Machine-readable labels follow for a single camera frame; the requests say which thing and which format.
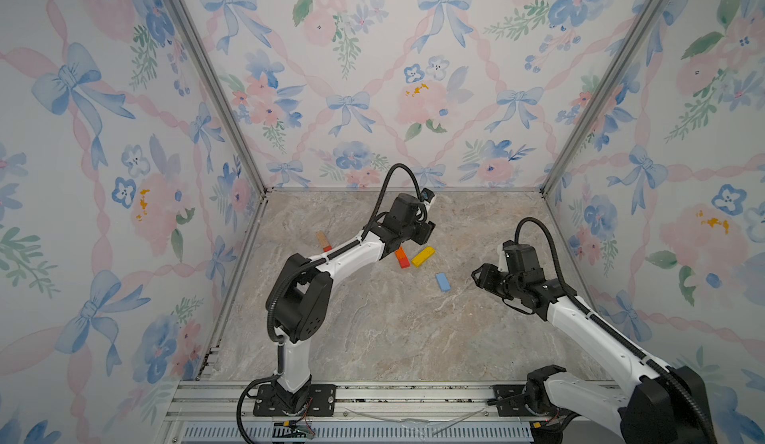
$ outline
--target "orange block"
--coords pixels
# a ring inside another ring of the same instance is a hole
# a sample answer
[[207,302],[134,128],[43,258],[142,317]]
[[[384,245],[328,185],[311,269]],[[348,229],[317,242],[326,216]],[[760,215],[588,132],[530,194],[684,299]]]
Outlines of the orange block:
[[406,257],[403,248],[398,247],[396,250],[396,258],[398,258],[398,264],[401,265],[402,268],[409,268],[409,259]]
[[332,250],[332,245],[330,245],[330,241],[327,239],[327,236],[323,231],[317,231],[316,238],[319,240],[320,247],[323,248],[325,252]]

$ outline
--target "black cable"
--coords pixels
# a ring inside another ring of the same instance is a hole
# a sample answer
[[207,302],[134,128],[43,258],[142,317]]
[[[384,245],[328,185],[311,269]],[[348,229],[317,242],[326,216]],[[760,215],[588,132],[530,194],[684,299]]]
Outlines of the black cable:
[[284,294],[287,293],[287,288],[292,283],[292,280],[299,277],[303,272],[306,272],[311,268],[326,262],[326,258],[319,258],[318,260],[311,261],[311,263],[307,263],[302,267],[297,268],[297,270],[292,272],[289,276],[285,277],[276,287],[276,293],[273,294],[273,297],[269,302],[269,315],[265,320],[265,330],[269,333],[269,338],[271,338],[271,341],[279,344],[284,342],[284,336],[278,336],[276,334],[276,329],[274,327],[274,313],[276,311],[276,303],[278,303],[279,300],[284,297]]
[[[380,188],[380,193],[377,196],[377,203],[375,204],[375,208],[374,210],[372,210],[372,214],[369,216],[369,221],[364,226],[364,230],[361,232],[362,240],[367,237],[367,234],[369,233],[369,229],[371,229],[372,225],[375,224],[375,221],[376,221],[375,217],[377,217],[377,212],[380,210],[380,205],[383,203],[382,198],[385,196],[385,191],[388,188],[388,182],[390,182],[390,177],[391,175],[393,175],[393,172],[396,169],[404,169],[404,171],[409,174],[409,178],[411,178],[412,181],[415,183],[415,192],[417,193],[417,200],[425,201],[425,199],[422,196],[422,193],[420,193],[420,185],[417,184],[417,177],[415,177],[415,173],[412,171],[412,169],[410,169],[403,163],[394,163],[393,166],[391,166],[390,170],[388,170],[388,174],[385,176],[385,180],[382,182],[383,186],[382,188]],[[427,219],[428,212],[425,209],[423,209],[423,214],[425,218]]]
[[579,416],[580,415],[578,413],[569,413],[565,419],[560,422],[560,424],[551,424],[550,426],[537,427],[535,430],[549,432],[550,434],[558,434],[563,432],[571,423],[571,421]]
[[[516,236],[515,236],[515,242],[518,243],[518,240],[520,239],[521,234],[521,227],[524,223],[527,221],[531,221],[533,223],[536,223],[544,232],[545,237],[547,238],[547,244],[550,247],[550,255],[552,255],[552,265],[555,267],[555,276],[558,278],[558,281],[561,284],[561,288],[563,289],[563,293],[566,294],[566,296],[569,297],[569,300],[576,305],[579,310],[584,313],[585,315],[588,315],[592,312],[591,309],[589,309],[586,305],[584,305],[579,299],[576,298],[575,291],[563,280],[563,272],[561,271],[561,264],[558,259],[558,252],[555,249],[555,243],[552,241],[552,235],[550,234],[550,230],[547,229],[544,223],[542,223],[540,220],[535,219],[534,217],[525,217],[520,222],[518,222],[518,226],[516,227]],[[639,359],[644,359],[647,354],[643,352],[640,348],[638,348],[634,343],[632,343],[629,339],[625,338],[621,333],[619,333],[616,329],[611,327],[608,323],[606,323],[603,319],[601,319],[597,315],[589,315],[588,319],[592,320],[593,323],[600,326],[606,333],[608,333],[612,338],[617,340],[618,343],[622,344],[625,348],[630,350],[632,354],[634,354]],[[695,419],[698,421],[699,426],[702,428],[702,432],[704,433],[704,437],[707,439],[709,444],[717,444],[717,438],[714,436],[714,428],[712,427],[712,421],[709,420],[709,416],[702,410],[702,408],[698,405],[696,400],[691,396],[691,394],[686,390],[683,385],[675,379],[675,377],[668,372],[666,369],[664,369],[663,366],[656,363],[653,359],[649,359],[645,362],[651,369],[653,369],[656,373],[659,374],[659,376],[664,377],[664,379],[669,383],[670,387],[677,392],[680,397],[685,401],[686,404],[691,408],[691,411],[693,412],[693,415]]]
[[255,386],[263,383],[273,383],[276,382],[277,379],[279,379],[278,374],[269,377],[259,377],[250,384],[247,384],[247,387],[245,387],[244,391],[239,395],[239,400],[236,401],[236,427],[239,429],[239,434],[242,435],[242,439],[244,439],[244,442],[247,442],[247,444],[255,444],[255,442],[247,436],[247,431],[244,429],[244,424],[242,424],[242,405],[244,404],[244,398],[252,398],[252,396],[249,395],[249,392]]

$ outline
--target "metal corner post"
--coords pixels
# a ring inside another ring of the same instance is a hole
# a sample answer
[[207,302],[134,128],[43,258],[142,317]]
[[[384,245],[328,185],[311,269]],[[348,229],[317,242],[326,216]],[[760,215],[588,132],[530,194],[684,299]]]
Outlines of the metal corner post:
[[231,107],[229,106],[228,101],[226,101],[226,94],[224,93],[220,82],[218,82],[213,63],[210,61],[210,57],[207,56],[207,53],[204,50],[202,38],[199,35],[199,31],[196,30],[194,21],[191,19],[188,8],[186,7],[186,3],[184,0],[165,0],[165,5],[170,11],[177,28],[186,40],[189,56],[194,61],[194,65],[197,67],[202,79],[210,89],[210,100],[214,103],[224,128],[226,129],[226,132],[229,133],[229,137],[231,137],[234,150],[242,159],[244,169],[247,171],[250,179],[255,183],[255,188],[258,190],[259,196],[263,197],[266,191],[265,182],[263,182],[263,178],[258,173],[253,154],[249,151],[244,135],[236,124]]
[[606,69],[606,73],[603,75],[603,79],[600,81],[598,90],[593,95],[590,105],[588,105],[582,112],[579,123],[571,132],[569,139],[561,150],[558,160],[555,161],[555,164],[552,167],[552,171],[550,171],[544,184],[542,184],[541,192],[545,198],[563,176],[566,167],[574,157],[579,145],[587,137],[593,122],[608,102],[608,97],[611,95],[612,91],[618,86],[626,69],[633,62],[638,48],[648,36],[650,28],[657,20],[659,20],[659,17],[668,2],[669,0],[645,0],[645,8],[643,8],[643,11],[636,18],[632,27],[627,32],[627,35],[624,38],[624,45]]

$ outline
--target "gray marble surface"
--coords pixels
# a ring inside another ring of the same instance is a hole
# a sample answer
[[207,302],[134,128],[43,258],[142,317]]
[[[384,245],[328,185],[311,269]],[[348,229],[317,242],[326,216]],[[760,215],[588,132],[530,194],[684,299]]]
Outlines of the gray marble surface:
[[[388,210],[397,194],[388,192],[381,210]],[[377,192],[270,194],[211,379],[248,381],[274,371],[265,300],[284,261],[296,252],[320,253],[318,230],[333,245],[352,238],[376,199]],[[314,380],[525,380],[547,364],[585,379],[609,379],[559,330],[507,308],[470,278],[484,262],[497,262],[497,245],[512,239],[517,222],[528,215],[548,224],[562,252],[564,276],[581,290],[539,193],[437,192],[429,213],[436,224],[428,242],[436,250],[433,257],[419,268],[401,269],[389,255],[333,288],[327,318],[311,342]],[[537,249],[546,276],[553,277],[540,229],[525,225],[522,242]],[[422,248],[404,244],[410,259]],[[441,272],[451,283],[446,293],[435,280]]]

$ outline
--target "robotic arm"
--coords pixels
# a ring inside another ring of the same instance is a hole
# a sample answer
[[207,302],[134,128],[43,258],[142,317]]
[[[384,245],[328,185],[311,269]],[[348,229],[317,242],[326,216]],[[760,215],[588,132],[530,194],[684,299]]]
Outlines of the robotic arm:
[[[520,229],[532,221],[544,232],[557,277],[546,280],[536,250],[519,243]],[[505,300],[518,299],[576,341],[617,382],[620,392],[588,383],[551,365],[529,373],[520,396],[496,400],[540,416],[571,410],[621,435],[626,444],[714,443],[709,405],[702,379],[688,367],[674,369],[631,342],[588,308],[562,279],[555,245],[537,219],[521,220],[514,241],[497,248],[499,266],[483,264],[473,271],[479,288]]]
[[[409,173],[417,196],[400,193],[390,211],[378,215],[390,176],[397,168]],[[284,264],[265,307],[269,312],[269,336],[279,345],[278,369],[274,375],[277,379],[271,387],[259,389],[259,398],[265,399],[255,405],[256,414],[297,415],[309,399],[318,402],[314,396],[316,392],[323,391],[324,396],[330,394],[333,391],[331,385],[323,390],[311,386],[308,355],[311,336],[319,330],[327,315],[332,287],[359,268],[395,252],[404,241],[412,240],[420,245],[428,242],[435,228],[435,224],[428,221],[428,210],[435,194],[428,189],[420,191],[414,174],[402,164],[391,167],[382,187],[369,222],[353,239],[336,250],[312,257],[294,254]],[[308,288],[303,292],[298,285],[308,285]],[[321,409],[321,406],[312,405],[311,408],[315,416],[331,416],[333,410],[333,406]]]

